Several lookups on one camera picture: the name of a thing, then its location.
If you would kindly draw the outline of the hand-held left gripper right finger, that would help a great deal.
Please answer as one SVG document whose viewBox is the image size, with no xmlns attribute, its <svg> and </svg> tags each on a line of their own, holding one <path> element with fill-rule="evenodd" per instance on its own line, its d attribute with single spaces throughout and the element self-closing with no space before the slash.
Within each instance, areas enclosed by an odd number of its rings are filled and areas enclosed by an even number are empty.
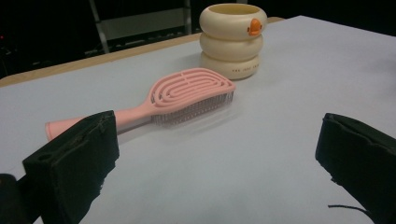
<svg viewBox="0 0 396 224">
<path fill-rule="evenodd" d="M 356 119 L 327 113 L 315 154 L 374 224 L 396 224 L 396 139 Z"/>
</svg>

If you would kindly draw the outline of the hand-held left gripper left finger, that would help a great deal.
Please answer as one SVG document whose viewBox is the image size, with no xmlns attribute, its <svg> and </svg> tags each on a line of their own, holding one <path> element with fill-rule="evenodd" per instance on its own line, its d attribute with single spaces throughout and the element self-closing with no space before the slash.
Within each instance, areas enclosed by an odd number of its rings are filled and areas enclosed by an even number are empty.
<svg viewBox="0 0 396 224">
<path fill-rule="evenodd" d="M 43 222 L 78 224 L 119 156 L 115 115 L 106 111 L 77 122 L 24 159 Z"/>
</svg>

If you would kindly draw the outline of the pink slotted plate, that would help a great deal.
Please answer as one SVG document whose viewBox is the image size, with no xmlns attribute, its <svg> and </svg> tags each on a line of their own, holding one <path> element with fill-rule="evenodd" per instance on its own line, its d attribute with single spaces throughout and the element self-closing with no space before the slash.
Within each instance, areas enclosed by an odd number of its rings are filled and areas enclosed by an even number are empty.
<svg viewBox="0 0 396 224">
<path fill-rule="evenodd" d="M 143 103 L 115 111 L 118 133 L 130 130 L 142 119 L 162 126 L 196 118 L 230 103 L 235 85 L 221 74 L 192 68 L 160 78 Z"/>
</svg>

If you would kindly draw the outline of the cream duck cup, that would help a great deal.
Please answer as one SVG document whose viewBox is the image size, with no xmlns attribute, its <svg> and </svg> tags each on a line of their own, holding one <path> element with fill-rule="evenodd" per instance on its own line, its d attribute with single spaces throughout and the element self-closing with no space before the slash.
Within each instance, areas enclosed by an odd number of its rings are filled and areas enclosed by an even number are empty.
<svg viewBox="0 0 396 224">
<path fill-rule="evenodd" d="M 260 65 L 262 31 L 267 15 L 247 4 L 216 4 L 205 8 L 199 19 L 201 66 L 228 79 L 253 75 Z"/>
</svg>

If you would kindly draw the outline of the grey metal stand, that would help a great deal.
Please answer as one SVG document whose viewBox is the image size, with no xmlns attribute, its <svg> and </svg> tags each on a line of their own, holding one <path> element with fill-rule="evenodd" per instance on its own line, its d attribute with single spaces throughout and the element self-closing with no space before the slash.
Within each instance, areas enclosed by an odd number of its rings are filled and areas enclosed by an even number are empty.
<svg viewBox="0 0 396 224">
<path fill-rule="evenodd" d="M 89 0 L 103 53 L 191 34 L 191 0 Z"/>
</svg>

